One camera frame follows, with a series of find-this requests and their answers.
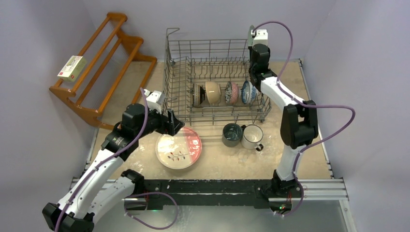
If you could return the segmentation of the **dark green mug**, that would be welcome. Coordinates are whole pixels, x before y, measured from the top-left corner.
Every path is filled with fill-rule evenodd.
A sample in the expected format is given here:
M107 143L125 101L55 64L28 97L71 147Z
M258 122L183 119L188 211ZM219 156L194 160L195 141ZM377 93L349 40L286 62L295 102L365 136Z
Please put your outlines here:
M241 144L243 132L246 125L238 125L236 123L226 124L222 130L222 142L227 147L235 147Z

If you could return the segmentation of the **brown floral pattern bowl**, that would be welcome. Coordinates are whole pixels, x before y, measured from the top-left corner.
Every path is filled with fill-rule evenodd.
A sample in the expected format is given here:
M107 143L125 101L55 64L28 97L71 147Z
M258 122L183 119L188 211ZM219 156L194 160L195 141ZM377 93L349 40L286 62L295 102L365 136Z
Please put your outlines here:
M235 82L227 82L225 88L225 102L229 105L235 105L238 101L240 90Z

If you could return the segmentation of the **white ribbed mug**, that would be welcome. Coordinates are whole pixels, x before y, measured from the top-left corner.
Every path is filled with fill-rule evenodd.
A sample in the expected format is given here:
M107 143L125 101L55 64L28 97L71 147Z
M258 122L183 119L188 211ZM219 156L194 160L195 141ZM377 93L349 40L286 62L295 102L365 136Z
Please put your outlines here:
M262 151L264 146L261 143L264 133L263 130L257 125L243 125L241 126L243 136L241 139L241 145L249 150Z

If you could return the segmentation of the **blue white pattern bowl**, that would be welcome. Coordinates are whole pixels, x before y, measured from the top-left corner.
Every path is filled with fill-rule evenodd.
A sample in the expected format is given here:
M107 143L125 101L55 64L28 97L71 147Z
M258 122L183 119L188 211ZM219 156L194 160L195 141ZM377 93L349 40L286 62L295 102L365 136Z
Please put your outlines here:
M257 90L257 88L249 81L245 81L242 85L242 89L241 89L241 100L243 104L252 104L257 96L258 96L259 92Z

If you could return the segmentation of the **teal floral plate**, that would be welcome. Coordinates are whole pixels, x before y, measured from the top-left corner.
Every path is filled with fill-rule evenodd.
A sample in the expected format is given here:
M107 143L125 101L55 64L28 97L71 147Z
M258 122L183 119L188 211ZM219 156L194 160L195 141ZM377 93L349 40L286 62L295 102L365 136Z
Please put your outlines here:
M251 25L248 31L248 49L251 50L253 47L253 40L255 38L255 27Z

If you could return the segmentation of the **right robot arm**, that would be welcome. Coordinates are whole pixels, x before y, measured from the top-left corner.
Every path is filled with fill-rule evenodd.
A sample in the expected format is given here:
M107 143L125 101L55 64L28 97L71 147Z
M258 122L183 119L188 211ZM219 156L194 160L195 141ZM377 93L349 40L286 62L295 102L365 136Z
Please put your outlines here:
M296 187L295 175L303 149L318 136L315 102L285 94L286 88L281 87L279 78L269 68L270 48L267 45L249 46L249 56L252 85L282 110L280 136L285 146L271 181L272 192L282 197Z

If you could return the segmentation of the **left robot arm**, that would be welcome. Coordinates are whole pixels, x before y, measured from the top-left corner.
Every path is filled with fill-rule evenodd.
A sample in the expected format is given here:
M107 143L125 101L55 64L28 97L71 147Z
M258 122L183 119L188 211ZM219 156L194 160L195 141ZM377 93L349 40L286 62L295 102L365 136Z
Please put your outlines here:
M153 132L174 136L184 125L173 110L164 115L146 105L128 105L122 120L106 136L96 159L75 186L58 203L48 203L43 208L48 227L54 232L91 232L98 220L123 198L151 195L144 177L131 169L109 188L102 187L139 146L140 138Z

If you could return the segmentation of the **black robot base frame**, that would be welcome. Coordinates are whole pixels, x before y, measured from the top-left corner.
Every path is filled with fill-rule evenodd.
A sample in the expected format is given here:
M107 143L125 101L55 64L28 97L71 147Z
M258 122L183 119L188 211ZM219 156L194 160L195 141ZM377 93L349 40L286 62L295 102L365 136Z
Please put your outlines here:
M132 195L142 199L149 210L162 210L166 205L179 206L252 206L288 213L292 200L299 200L302 188L295 180L271 179L145 179L128 169L121 177L131 180Z

